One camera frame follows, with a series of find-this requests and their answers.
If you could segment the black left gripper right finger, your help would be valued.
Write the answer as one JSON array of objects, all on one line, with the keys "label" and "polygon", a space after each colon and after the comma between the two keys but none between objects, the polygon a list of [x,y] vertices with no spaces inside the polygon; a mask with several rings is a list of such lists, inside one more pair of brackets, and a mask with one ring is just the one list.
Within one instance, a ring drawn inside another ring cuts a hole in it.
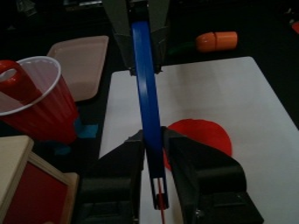
[{"label": "black left gripper right finger", "polygon": [[220,150],[162,129],[182,224],[263,224],[238,162]]}]

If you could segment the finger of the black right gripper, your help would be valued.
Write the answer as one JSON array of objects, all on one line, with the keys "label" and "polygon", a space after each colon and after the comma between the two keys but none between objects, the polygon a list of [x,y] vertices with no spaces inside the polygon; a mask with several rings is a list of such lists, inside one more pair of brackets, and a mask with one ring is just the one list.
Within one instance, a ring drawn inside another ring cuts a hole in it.
[{"label": "finger of the black right gripper", "polygon": [[125,68],[136,74],[133,43],[128,20],[126,0],[102,0],[102,7],[113,29],[113,37],[124,61]]},{"label": "finger of the black right gripper", "polygon": [[153,51],[153,70],[158,74],[164,63],[166,44],[166,16],[169,0],[148,0],[149,29]]}]

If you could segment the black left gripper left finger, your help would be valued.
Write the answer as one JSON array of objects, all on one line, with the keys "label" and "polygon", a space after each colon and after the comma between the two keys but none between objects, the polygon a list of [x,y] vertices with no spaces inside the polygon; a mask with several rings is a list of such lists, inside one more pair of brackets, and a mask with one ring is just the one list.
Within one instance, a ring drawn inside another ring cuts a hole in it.
[{"label": "black left gripper left finger", "polygon": [[145,147],[138,130],[92,165],[78,183],[70,224],[138,224]]}]

